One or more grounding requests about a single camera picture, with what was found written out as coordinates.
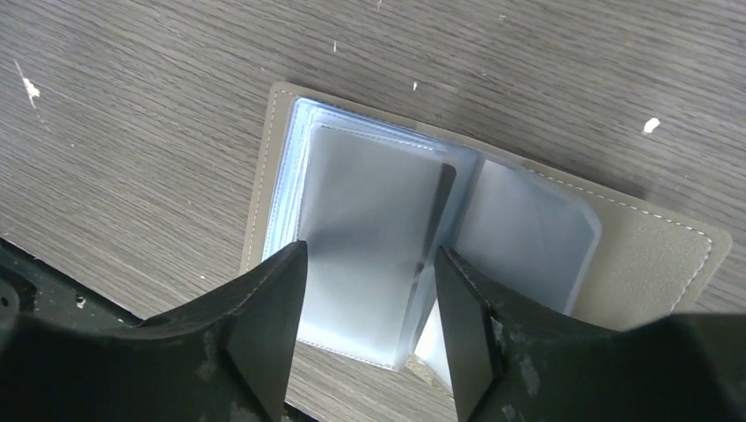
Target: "open booklet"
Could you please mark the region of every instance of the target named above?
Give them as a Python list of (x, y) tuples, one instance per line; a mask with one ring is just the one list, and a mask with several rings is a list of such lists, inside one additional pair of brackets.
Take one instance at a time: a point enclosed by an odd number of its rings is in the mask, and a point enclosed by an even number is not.
[(689, 309), (731, 245), (722, 229), (488, 143), (278, 83), (240, 272), (298, 238), (309, 247), (298, 339), (387, 368), (413, 352), (446, 386), (439, 245), (616, 330)]
[(601, 230), (581, 198), (505, 160), (300, 98), (262, 255), (308, 243), (299, 340), (398, 367), (435, 302), (438, 246), (569, 314)]

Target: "wood grain surface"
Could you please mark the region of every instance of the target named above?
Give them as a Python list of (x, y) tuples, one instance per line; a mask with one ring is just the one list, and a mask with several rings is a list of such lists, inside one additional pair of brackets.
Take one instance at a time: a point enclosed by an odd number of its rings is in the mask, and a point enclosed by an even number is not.
[(278, 80), (723, 227), (746, 309), (736, 0), (3, 0), (0, 234), (140, 317), (224, 283)]

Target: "gray leather cover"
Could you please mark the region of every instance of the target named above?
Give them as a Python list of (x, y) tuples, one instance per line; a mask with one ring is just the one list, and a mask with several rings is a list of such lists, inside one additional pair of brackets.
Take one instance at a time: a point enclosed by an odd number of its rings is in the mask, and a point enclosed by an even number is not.
[(644, 324), (690, 308), (730, 249), (727, 232), (582, 178), (508, 153), (467, 136), (287, 83), (276, 84), (256, 170), (241, 273), (261, 261), (267, 218), (282, 155), (289, 111), (298, 97), (408, 127), (484, 150), (580, 195), (603, 226), (573, 316), (612, 329)]

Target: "white stitching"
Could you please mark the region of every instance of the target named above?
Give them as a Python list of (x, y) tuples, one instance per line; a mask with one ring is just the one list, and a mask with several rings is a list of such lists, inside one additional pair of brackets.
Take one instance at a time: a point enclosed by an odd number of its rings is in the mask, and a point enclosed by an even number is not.
[(621, 206), (631, 208), (631, 209), (633, 209), (635, 211), (640, 211), (642, 214), (652, 215), (655, 218), (664, 220), (666, 222), (670, 222), (672, 224), (676, 224), (676, 226), (683, 227), (683, 228), (685, 228), (685, 229), (687, 229), (689, 231), (693, 231), (694, 233), (697, 233), (698, 235), (704, 236), (705, 239), (707, 239), (707, 252), (705, 253), (705, 257), (702, 259), (702, 262), (699, 264), (699, 266), (697, 267), (697, 269), (694, 271), (694, 274), (686, 282), (686, 285), (684, 286), (684, 290), (681, 292), (681, 294), (678, 296), (678, 298), (676, 299), (676, 301), (674, 302), (674, 304), (671, 306), (671, 310), (670, 311), (671, 312), (674, 311), (674, 309), (676, 308), (676, 306), (678, 305), (678, 303), (684, 298), (684, 295), (686, 294), (686, 291), (689, 289), (689, 286), (691, 285), (691, 283), (694, 281), (694, 279), (697, 278), (697, 276), (699, 275), (699, 272), (702, 271), (702, 268), (705, 267), (705, 264), (706, 264), (707, 260), (710, 258), (710, 253), (713, 251), (713, 240), (712, 240), (711, 237), (709, 237), (704, 232), (701, 232), (701, 231), (699, 231), (697, 229), (694, 229), (693, 227), (685, 226), (681, 222), (675, 222), (675, 221), (673, 221), (673, 220), (671, 220), (669, 218), (666, 218), (666, 217), (664, 217), (662, 215), (652, 214), (649, 211), (646, 211), (644, 209), (639, 209), (637, 207), (633, 207), (632, 205), (627, 205), (624, 202), (620, 202), (618, 200), (613, 200), (612, 198), (603, 197), (603, 196), (599, 195), (598, 193), (594, 193), (592, 191), (589, 191), (588, 189), (583, 189), (582, 187), (579, 187), (579, 186), (570, 185), (567, 182), (563, 182), (562, 180), (557, 180), (556, 178), (552, 178), (550, 176), (547, 176), (544, 173), (541, 173), (539, 171), (535, 171), (535, 170), (532, 170), (532, 169), (527, 169), (527, 170), (530, 171), (530, 172), (532, 172), (532, 173), (536, 173), (537, 175), (541, 176), (542, 178), (547, 178), (549, 180), (553, 180), (553, 181), (555, 181), (555, 182), (557, 182), (559, 184), (565, 185), (565, 186), (574, 187), (575, 189), (577, 189), (579, 191), (582, 191), (582, 192), (585, 192), (585, 193), (589, 193), (589, 194), (594, 195), (594, 196), (596, 196), (598, 198), (601, 198), (602, 200), (607, 200), (609, 202), (613, 202), (615, 204), (619, 204)]
[(261, 202), (261, 187), (264, 184), (264, 170), (267, 168), (267, 154), (269, 152), (269, 140), (272, 139), (272, 126), (274, 124), (274, 109), (277, 106), (277, 95), (280, 92), (274, 93), (272, 99), (272, 115), (269, 118), (269, 130), (267, 131), (267, 145), (264, 147), (264, 160), (261, 164), (261, 174), (259, 176), (259, 190), (257, 191), (257, 203), (254, 207), (254, 217), (252, 221), (252, 234), (249, 236), (249, 251), (246, 254), (246, 271), (249, 271), (249, 265), (252, 263), (252, 247), (254, 242), (254, 230), (256, 229), (256, 217), (259, 212), (259, 203)]
[[(254, 208), (254, 217), (253, 217), (253, 221), (252, 221), (252, 234), (249, 236), (249, 251), (247, 253), (247, 258), (246, 258), (246, 271), (249, 270), (249, 265), (251, 264), (251, 259), (252, 259), (252, 245), (253, 245), (253, 239), (254, 239), (254, 230), (256, 229), (256, 217), (257, 217), (257, 213), (259, 212), (259, 204), (260, 204), (260, 200), (261, 200), (261, 189), (262, 189), (262, 185), (264, 183), (264, 171), (267, 168), (267, 153), (269, 151), (269, 140), (272, 137), (272, 127), (273, 127), (273, 124), (274, 124), (274, 111), (275, 111), (275, 108), (277, 106), (277, 95), (280, 94), (280, 93), (288, 94), (288, 95), (295, 95), (292, 92), (280, 90), (280, 91), (277, 91), (274, 94), (274, 98), (272, 100), (272, 114), (271, 114), (271, 116), (269, 118), (269, 130), (267, 131), (267, 146), (264, 149), (264, 160), (262, 161), (262, 165), (261, 165), (261, 174), (260, 174), (260, 179), (259, 179), (259, 190), (257, 191), (257, 203), (256, 203), (256, 207)], [(598, 198), (600, 198), (602, 200), (607, 200), (609, 202), (613, 202), (615, 204), (619, 204), (619, 205), (621, 205), (623, 207), (628, 207), (628, 208), (633, 209), (635, 211), (639, 211), (639, 212), (641, 212), (643, 214), (652, 215), (652, 216), (654, 216), (656, 218), (659, 218), (659, 219), (662, 219), (662, 220), (664, 220), (666, 222), (670, 222), (672, 224), (676, 224), (676, 226), (683, 227), (683, 228), (685, 228), (685, 229), (687, 229), (689, 231), (693, 231), (693, 232), (697, 233), (698, 235), (704, 236), (705, 239), (707, 239), (707, 252), (705, 253), (705, 257), (702, 259), (702, 262), (699, 264), (699, 266), (697, 267), (697, 269), (694, 271), (694, 274), (686, 282), (686, 285), (684, 286), (684, 290), (682, 290), (681, 294), (678, 296), (678, 298), (676, 299), (676, 301), (674, 302), (674, 304), (671, 306), (670, 311), (671, 312), (674, 311), (674, 309), (676, 308), (676, 306), (678, 305), (678, 303), (684, 298), (684, 295), (686, 295), (686, 291), (689, 289), (689, 286), (691, 285), (691, 283), (694, 281), (694, 279), (697, 278), (697, 276), (699, 275), (699, 272), (702, 271), (702, 269), (705, 267), (705, 264), (707, 263), (707, 260), (710, 258), (710, 253), (713, 251), (713, 240), (712, 240), (711, 237), (709, 237), (706, 233), (704, 233), (702, 231), (696, 230), (693, 227), (689, 227), (689, 226), (683, 225), (681, 222), (675, 222), (673, 220), (670, 220), (669, 218), (663, 217), (662, 215), (651, 214), (649, 211), (646, 211), (644, 209), (639, 209), (638, 207), (634, 207), (632, 205), (625, 204), (624, 202), (620, 202), (620, 201), (614, 200), (612, 198), (606, 198), (603, 195), (599, 195), (598, 193), (589, 191), (588, 189), (583, 189), (580, 186), (571, 185), (571, 184), (569, 184), (567, 182), (563, 182), (562, 180), (558, 180), (558, 179), (553, 178), (551, 176), (547, 176), (544, 173), (541, 173), (539, 171), (535, 171), (535, 170), (532, 170), (532, 169), (528, 169), (528, 170), (531, 171), (531, 172), (533, 172), (533, 173), (536, 173), (537, 175), (541, 176), (542, 178), (546, 178), (546, 179), (555, 181), (555, 182), (557, 182), (557, 183), (559, 183), (561, 185), (573, 187), (573, 188), (575, 188), (575, 189), (577, 189), (577, 190), (579, 190), (581, 192), (585, 192), (585, 193), (594, 195), (594, 196), (596, 196), (596, 197), (598, 197)]]

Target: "wooden table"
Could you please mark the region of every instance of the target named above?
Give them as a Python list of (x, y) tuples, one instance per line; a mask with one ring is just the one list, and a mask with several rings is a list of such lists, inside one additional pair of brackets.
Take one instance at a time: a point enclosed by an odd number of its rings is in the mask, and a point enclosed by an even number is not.
[(728, 0), (4, 1), (2, 237), (141, 317), (224, 283), (278, 80), (728, 229), (696, 310), (746, 308), (746, 4)]

